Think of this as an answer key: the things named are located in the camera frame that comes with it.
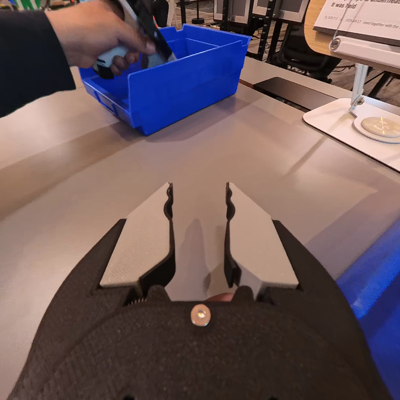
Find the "printed instruction sheet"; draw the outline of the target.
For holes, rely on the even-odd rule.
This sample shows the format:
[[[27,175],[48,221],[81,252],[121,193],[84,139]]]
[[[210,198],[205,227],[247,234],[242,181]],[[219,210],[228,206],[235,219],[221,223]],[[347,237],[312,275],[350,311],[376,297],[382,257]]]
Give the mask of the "printed instruction sheet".
[[[329,0],[314,23],[317,32],[399,46],[398,0]]]

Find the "grey partition panel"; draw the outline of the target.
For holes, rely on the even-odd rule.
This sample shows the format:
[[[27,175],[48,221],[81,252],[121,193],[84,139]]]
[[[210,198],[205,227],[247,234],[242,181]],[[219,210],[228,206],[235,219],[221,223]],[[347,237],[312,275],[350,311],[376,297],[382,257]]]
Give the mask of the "grey partition panel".
[[[255,0],[252,12],[257,16],[269,15],[273,19],[302,23],[309,0]]]
[[[214,1],[213,18],[214,21],[223,20],[223,0]],[[251,0],[229,0],[228,1],[228,21],[232,23],[247,25],[250,14]]]

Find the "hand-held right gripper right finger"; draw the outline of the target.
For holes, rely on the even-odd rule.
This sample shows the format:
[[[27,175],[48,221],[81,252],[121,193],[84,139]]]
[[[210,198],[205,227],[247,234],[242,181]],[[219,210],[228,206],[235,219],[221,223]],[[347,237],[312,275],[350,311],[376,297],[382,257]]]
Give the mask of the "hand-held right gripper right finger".
[[[256,300],[267,288],[296,289],[299,281],[272,217],[235,184],[226,184],[224,275],[229,288],[247,286]]]

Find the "blue plastic bin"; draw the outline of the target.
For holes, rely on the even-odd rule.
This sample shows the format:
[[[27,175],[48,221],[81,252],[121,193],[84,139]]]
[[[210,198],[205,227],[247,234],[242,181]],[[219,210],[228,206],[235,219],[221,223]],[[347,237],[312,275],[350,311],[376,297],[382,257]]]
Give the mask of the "blue plastic bin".
[[[393,399],[400,398],[400,221],[336,280]]]
[[[160,29],[177,60],[112,80],[80,68],[89,95],[145,136],[236,93],[249,36],[191,24]]]

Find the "round pale disc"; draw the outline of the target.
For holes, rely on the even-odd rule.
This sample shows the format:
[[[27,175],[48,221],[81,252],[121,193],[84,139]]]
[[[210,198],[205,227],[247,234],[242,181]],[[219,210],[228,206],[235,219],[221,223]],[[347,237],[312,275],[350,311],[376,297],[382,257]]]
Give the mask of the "round pale disc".
[[[367,117],[361,121],[361,126],[371,134],[384,138],[399,138],[399,123],[384,117]]]

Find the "black office chair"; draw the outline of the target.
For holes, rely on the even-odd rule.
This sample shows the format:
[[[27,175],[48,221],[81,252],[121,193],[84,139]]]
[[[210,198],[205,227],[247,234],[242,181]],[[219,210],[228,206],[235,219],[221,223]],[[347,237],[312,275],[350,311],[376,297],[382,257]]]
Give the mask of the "black office chair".
[[[308,46],[304,35],[304,25],[289,24],[283,43],[278,52],[271,57],[270,63],[287,69],[294,67],[313,79],[332,83],[330,73],[341,62],[341,59],[318,53]]]

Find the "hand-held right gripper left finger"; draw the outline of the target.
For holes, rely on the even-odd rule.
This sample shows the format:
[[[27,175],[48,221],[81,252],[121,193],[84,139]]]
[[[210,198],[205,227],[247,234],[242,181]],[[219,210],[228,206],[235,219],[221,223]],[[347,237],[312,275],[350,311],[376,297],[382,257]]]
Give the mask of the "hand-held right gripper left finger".
[[[166,286],[176,265],[172,224],[173,185],[165,183],[128,214],[100,286],[149,289]]]

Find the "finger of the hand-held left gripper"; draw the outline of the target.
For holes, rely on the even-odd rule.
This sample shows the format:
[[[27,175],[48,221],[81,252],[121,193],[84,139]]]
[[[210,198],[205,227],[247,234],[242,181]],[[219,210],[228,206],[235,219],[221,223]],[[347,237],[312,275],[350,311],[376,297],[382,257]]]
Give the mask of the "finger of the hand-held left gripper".
[[[152,55],[142,55],[142,69],[147,69],[147,68],[153,68],[156,66],[163,65],[167,62],[170,62],[172,60],[172,55],[168,57],[163,57],[159,53],[154,53]]]
[[[161,60],[177,60],[175,53],[159,30],[154,31],[154,43],[157,54]]]

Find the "white document stand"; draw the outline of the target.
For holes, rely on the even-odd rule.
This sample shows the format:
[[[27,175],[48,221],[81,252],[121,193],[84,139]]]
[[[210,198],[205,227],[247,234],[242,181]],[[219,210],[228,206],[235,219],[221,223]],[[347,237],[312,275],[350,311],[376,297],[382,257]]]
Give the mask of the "white document stand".
[[[356,63],[351,101],[337,99],[305,113],[303,120],[322,133],[399,172],[400,138],[371,134],[361,126],[361,121],[367,117],[385,117],[400,123],[398,110],[373,99],[373,91],[369,95],[364,94],[369,67],[399,78],[400,47],[313,30],[325,2],[310,1],[304,22],[305,39],[308,46],[318,53]]]

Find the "person's left hand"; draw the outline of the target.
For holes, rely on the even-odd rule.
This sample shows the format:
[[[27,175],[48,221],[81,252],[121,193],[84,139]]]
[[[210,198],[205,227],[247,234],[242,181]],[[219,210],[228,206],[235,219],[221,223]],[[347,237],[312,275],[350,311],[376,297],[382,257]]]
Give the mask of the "person's left hand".
[[[151,55],[156,47],[136,27],[123,21],[123,13],[111,1],[89,1],[50,11],[46,16],[57,35],[69,67],[92,67],[97,58],[118,46],[125,56],[115,56],[110,66],[120,76],[140,54]]]

